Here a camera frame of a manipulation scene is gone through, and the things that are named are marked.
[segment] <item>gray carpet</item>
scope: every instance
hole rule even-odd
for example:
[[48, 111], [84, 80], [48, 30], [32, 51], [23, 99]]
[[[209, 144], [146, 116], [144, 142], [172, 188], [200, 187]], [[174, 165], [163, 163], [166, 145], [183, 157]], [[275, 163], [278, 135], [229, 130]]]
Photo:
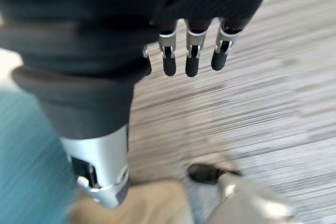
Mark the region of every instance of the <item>gray carpet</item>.
[[336, 223], [336, 0], [265, 0], [223, 71], [210, 67], [213, 21], [199, 74], [166, 77], [158, 46], [137, 85], [131, 114], [132, 179], [185, 181], [197, 223], [216, 205], [215, 187], [185, 179], [207, 161], [239, 167], [298, 205], [305, 223]]

